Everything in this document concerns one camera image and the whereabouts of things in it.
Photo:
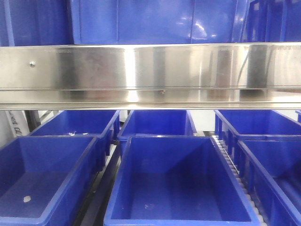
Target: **blue plastic bin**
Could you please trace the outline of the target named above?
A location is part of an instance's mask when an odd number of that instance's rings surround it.
[[[269,226],[301,226],[301,140],[239,141],[240,176]]]
[[[298,114],[298,122],[301,122],[301,111],[298,110],[296,113]]]
[[[259,226],[209,137],[131,137],[105,226]]]
[[[47,123],[36,128],[31,136],[70,135],[91,136],[105,142],[97,144],[98,148],[110,155],[110,144],[119,133],[120,111],[115,110],[68,110],[62,111]]]
[[[72,225],[95,177],[95,142],[19,137],[0,149],[0,225]]]
[[[301,124],[272,110],[215,110],[215,133],[239,164],[238,140],[292,140],[301,138]]]
[[[301,0],[254,0],[247,20],[248,41],[301,41]]]
[[[72,0],[75,44],[240,42],[249,0]]]
[[[0,46],[72,44],[67,0],[1,0]]]
[[[134,110],[125,121],[117,139],[122,156],[130,136],[145,135],[187,135],[197,130],[190,111],[187,110]]]

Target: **bolt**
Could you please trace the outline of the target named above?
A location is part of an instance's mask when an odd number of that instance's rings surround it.
[[[35,67],[35,66],[36,66],[36,62],[31,61],[31,62],[29,63],[29,65],[30,65],[30,67]]]

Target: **metal rail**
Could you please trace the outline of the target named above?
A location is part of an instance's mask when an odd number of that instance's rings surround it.
[[[0,48],[0,109],[301,108],[301,43]]]
[[[111,145],[110,149],[111,154],[107,156],[106,165],[93,182],[73,226],[93,226],[98,221],[100,221],[98,225],[103,225],[110,189],[120,165],[119,148]]]

